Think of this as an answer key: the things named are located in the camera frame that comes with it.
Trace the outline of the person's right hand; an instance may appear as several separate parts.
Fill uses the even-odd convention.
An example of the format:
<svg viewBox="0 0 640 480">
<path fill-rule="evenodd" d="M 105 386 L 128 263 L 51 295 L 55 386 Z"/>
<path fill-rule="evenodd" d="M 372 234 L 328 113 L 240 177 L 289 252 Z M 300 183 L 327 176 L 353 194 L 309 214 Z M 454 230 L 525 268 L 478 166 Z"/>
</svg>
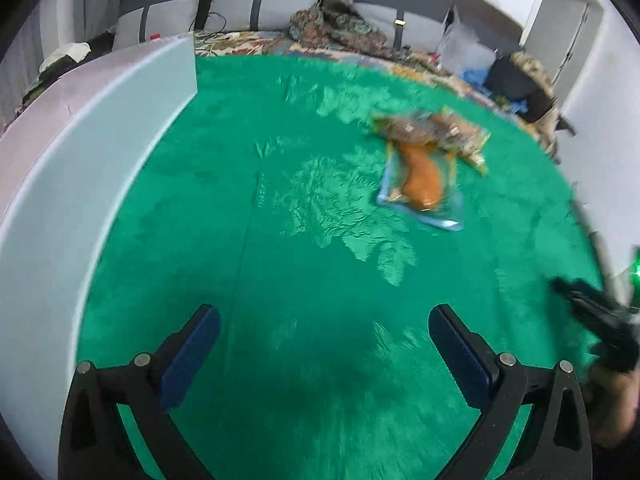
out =
<svg viewBox="0 0 640 480">
<path fill-rule="evenodd" d="M 591 385 L 601 387 L 602 400 L 591 417 L 593 441 L 604 448 L 615 448 L 631 434 L 639 407 L 639 369 L 614 372 L 601 364 L 593 364 L 589 373 Z"/>
</svg>

